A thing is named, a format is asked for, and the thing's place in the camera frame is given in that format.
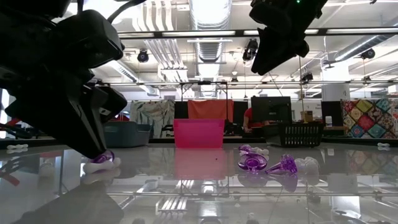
ceiling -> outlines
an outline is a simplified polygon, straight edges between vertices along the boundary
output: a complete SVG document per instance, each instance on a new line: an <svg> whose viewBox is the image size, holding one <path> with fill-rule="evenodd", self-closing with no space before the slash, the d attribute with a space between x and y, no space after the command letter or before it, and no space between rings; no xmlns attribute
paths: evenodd
<svg viewBox="0 0 398 224"><path fill-rule="evenodd" d="M249 17L249 12L251 6L250 1L235 1L233 0L233 6L231 10L230 19L230 29L256 29L258 27L264 27L256 22L254 22ZM174 29L176 30L190 30L190 12L184 10L188 6L187 0L173 0L172 1L172 21ZM73 3L70 6L69 11L74 13ZM321 28L321 27L380 27L385 22L393 19L397 16L398 1L382 1L379 0L375 4L368 4L366 2L359 0L330 0L327 2L326 6L322 9L323 15L320 19L315 19L310 28ZM124 12L121 15L121 22L115 24L115 28L122 31L135 32L132 26L132 19L129 18L129 11ZM301 59L301 65L309 62L311 59L316 57L318 54L324 52L336 52L346 46L349 46L356 40L362 38L361 36L328 36L328 37L306 37L306 41L310 46L310 53ZM232 71L236 71L236 75L240 82L259 82L259 81L271 81L269 75L259 76L253 74L249 67L243 66L242 52L243 48L248 43L249 38L230 38L232 42L225 43L225 48L222 54L222 62L220 66L220 73L218 80L230 81ZM149 52L149 61L146 63L139 63L137 61L137 54L139 49L146 49L146 45L143 40L124 40L123 44L126 46L125 57L121 59L128 69L137 73L140 82L161 82L162 80L158 76L158 63L153 55ZM194 45L187 43L187 39L177 39L177 44L180 50L180 54L183 58L183 63L187 66L188 73L187 76L191 81L195 81L198 78L197 72L197 56L195 53ZM393 50L397 49L398 37L395 36L373 49L376 51L376 56L372 60L365 61L365 72L371 73L382 68L394 65L398 63L398 52L389 54L384 57L380 57L384 54L388 54ZM363 61L361 59L350 59L349 60L349 73L351 79L362 78L364 75ZM279 65L277 68L271 71L272 77L275 81L285 81L291 80L291 74L296 72L300 68L299 58L295 57L287 62ZM314 74L315 80L320 80L321 68L320 64L311 68L311 72ZM128 82L126 78L122 77L117 71L112 67L103 65L100 68L95 69L95 74L98 78L103 79L106 82ZM380 79L390 79L395 78L398 72L393 72ZM275 88L274 86L255 86L250 85L246 88ZM235 86L232 88L244 88L244 86ZM129 86L128 88L119 89L120 91L143 91L136 86Z"/></svg>

